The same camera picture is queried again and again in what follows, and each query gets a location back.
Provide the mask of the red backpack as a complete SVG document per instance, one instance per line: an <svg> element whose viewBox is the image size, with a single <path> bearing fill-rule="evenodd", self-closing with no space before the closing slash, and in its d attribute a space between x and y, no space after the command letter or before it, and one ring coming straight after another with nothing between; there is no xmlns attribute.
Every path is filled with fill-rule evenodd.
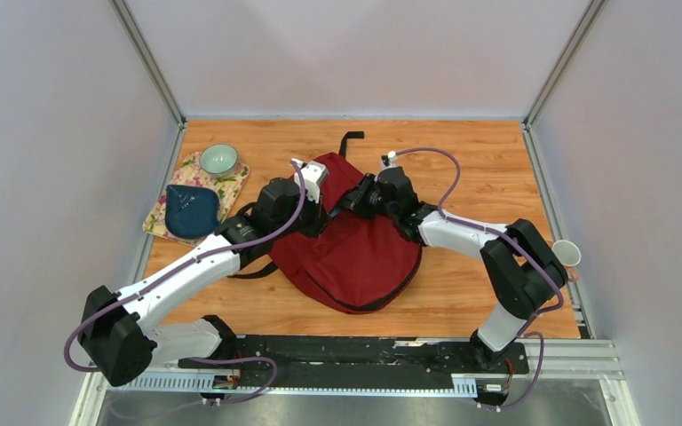
<svg viewBox="0 0 682 426"><path fill-rule="evenodd" d="M317 157L329 176L321 185L329 224L317 238L292 233L274 242L271 261L243 274L245 280L280 271L303 294L332 309L350 314L379 311L413 280L423 249L406 241L393 221L378 213L360 213L354 190L369 189L375 179L346 159L347 143L363 139L348 131L335 153Z"/></svg>

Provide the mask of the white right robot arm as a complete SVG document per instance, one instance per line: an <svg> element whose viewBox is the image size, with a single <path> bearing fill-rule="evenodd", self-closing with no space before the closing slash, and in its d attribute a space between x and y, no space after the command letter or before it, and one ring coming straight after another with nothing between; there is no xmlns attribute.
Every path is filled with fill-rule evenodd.
<svg viewBox="0 0 682 426"><path fill-rule="evenodd" d="M401 167L367 174L339 206L358 217L391 219L406 241L483 263L497 304L470 338L472 363L481 371L494 371L505 362L508 346L547 302L563 301L561 289L570 280L567 268L526 219L499 225L450 216L420 200Z"/></svg>

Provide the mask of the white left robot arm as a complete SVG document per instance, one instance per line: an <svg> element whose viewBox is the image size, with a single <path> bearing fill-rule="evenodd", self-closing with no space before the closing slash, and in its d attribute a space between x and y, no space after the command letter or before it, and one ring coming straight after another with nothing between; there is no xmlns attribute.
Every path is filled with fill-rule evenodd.
<svg viewBox="0 0 682 426"><path fill-rule="evenodd" d="M215 368L230 365L235 343L209 319L173 325L163 320L213 282L267 255L281 237L318 235L327 213L321 182L304 171L275 178L262 188L249 214L229 217L161 271L116 292L94 289L80 325L64 344L67 366L99 372L109 384L121 386L168 361L204 358Z"/></svg>

